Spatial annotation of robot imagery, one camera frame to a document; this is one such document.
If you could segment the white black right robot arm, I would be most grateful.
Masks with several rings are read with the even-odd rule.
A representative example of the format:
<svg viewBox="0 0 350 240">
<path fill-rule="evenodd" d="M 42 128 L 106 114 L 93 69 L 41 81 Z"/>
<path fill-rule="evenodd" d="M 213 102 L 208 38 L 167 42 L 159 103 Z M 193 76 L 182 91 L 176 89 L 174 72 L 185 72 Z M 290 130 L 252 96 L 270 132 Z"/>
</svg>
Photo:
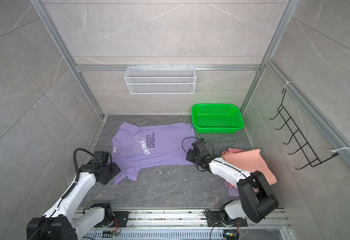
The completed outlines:
<svg viewBox="0 0 350 240">
<path fill-rule="evenodd" d="M 220 207 L 220 218 L 224 223 L 241 218 L 259 223 L 279 207 L 271 187 L 277 179 L 261 156 L 261 150 L 229 148 L 218 156 L 194 147 L 188 151 L 186 160 L 225 179 L 238 191 L 238 200 Z"/>
</svg>

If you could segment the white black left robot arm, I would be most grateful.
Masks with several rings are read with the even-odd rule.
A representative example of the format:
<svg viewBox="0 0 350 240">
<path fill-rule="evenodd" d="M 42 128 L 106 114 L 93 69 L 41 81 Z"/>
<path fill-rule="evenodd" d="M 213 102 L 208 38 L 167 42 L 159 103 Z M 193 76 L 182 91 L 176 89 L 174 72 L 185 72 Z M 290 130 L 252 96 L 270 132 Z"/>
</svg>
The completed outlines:
<svg viewBox="0 0 350 240">
<path fill-rule="evenodd" d="M 41 217 L 33 218 L 26 227 L 29 240 L 79 240 L 96 225 L 111 226 L 116 220 L 111 204 L 93 204 L 77 219 L 74 214 L 95 183 L 107 184 L 121 170 L 115 163 L 100 161 L 82 165 L 75 180 L 59 200 Z"/>
</svg>

